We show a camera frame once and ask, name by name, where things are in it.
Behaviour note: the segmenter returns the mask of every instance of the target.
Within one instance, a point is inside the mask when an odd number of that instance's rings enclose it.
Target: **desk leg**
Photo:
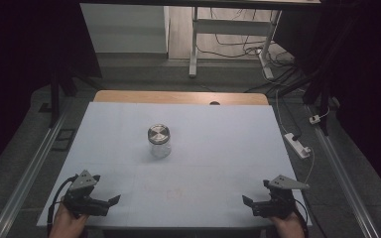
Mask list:
[[[197,7],[194,7],[192,9],[193,9],[193,16],[192,16],[191,51],[190,51],[190,77],[196,77]]]
[[[281,14],[281,11],[274,11],[274,13],[273,13],[274,17],[271,21],[271,26],[270,26],[270,29],[268,32],[267,39],[265,40],[264,47],[262,50],[257,51],[258,58],[262,64],[262,70],[264,70],[264,75],[267,79],[273,79],[274,78],[274,75],[272,74],[271,69],[267,66],[267,64],[268,64],[267,53],[268,53],[268,49],[271,45],[271,41],[272,41],[272,37],[274,36],[275,29],[277,28],[277,23],[278,23],[278,19],[280,18],[280,14]]]

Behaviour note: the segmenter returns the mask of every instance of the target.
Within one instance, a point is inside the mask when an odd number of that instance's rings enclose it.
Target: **gray carpet floor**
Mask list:
[[[99,60],[103,78],[95,81],[107,89],[244,92],[265,83],[259,62],[256,61],[200,61],[197,78],[189,79],[186,61],[131,58]],[[284,68],[273,68],[276,75],[284,70]],[[62,125],[62,130],[68,132],[77,130],[89,101],[92,101],[96,93],[96,90],[86,83],[78,79],[74,82],[78,88],[76,97],[66,98],[61,94],[62,103],[67,100],[72,101]],[[270,87],[257,88],[251,93],[265,93]],[[303,132],[300,141],[315,150],[315,165],[309,179],[311,189],[305,192],[308,211],[314,224],[310,227],[311,237],[364,237],[329,160],[318,142],[315,128],[308,121],[310,114],[302,103],[301,95],[303,95],[301,91],[290,93],[279,100],[278,108],[284,128],[290,132],[297,132],[298,128],[294,123],[296,121]],[[48,133],[50,113],[39,111],[44,103],[50,102],[50,96],[48,86],[32,95],[30,111],[0,157],[0,213]],[[277,114],[278,108],[274,97],[269,102]],[[339,126],[333,108],[328,115],[329,138],[336,146],[357,192],[381,235],[381,179]],[[298,180],[303,181],[309,173],[312,159],[302,161],[287,143],[286,146],[296,176]],[[53,149],[46,157],[8,237],[46,237],[46,229],[37,227],[36,222],[42,210],[47,209],[44,206],[67,156],[66,147],[68,145],[64,141],[53,143]],[[89,237],[102,237],[102,232],[98,229],[90,229],[89,232]]]

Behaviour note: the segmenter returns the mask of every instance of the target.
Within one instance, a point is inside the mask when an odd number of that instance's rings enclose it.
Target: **power plug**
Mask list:
[[[320,117],[318,115],[310,117],[309,121],[311,122],[312,125],[314,125],[314,124],[320,122]]]
[[[311,155],[311,149],[309,149],[309,147],[303,147],[297,139],[293,140],[295,139],[295,135],[293,135],[293,133],[284,135],[284,138],[286,138],[287,142],[293,147],[293,150],[295,150],[300,159],[305,159]]]

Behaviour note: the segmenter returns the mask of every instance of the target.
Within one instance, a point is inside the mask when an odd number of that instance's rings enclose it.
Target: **white metal desk frame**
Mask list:
[[[230,20],[213,20],[199,19],[197,17],[197,7],[192,8],[192,42],[190,51],[190,77],[196,77],[196,38],[197,34],[222,34],[222,35],[250,35],[264,36],[264,47],[257,50],[259,61],[262,64],[267,79],[274,78],[271,69],[267,66],[266,55],[271,45],[272,38],[277,28],[278,19],[281,11],[272,10],[273,17],[271,22],[249,22],[249,21],[230,21]]]

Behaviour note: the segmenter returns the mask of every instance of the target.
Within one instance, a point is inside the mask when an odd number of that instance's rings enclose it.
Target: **human hand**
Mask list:
[[[73,214],[66,209],[61,202],[55,215],[54,226],[50,238],[77,238],[84,229],[85,222],[89,215],[81,215],[75,218]]]
[[[292,212],[286,219],[280,219],[278,217],[269,217],[277,228],[278,234],[281,238],[304,238],[301,221],[296,213]]]

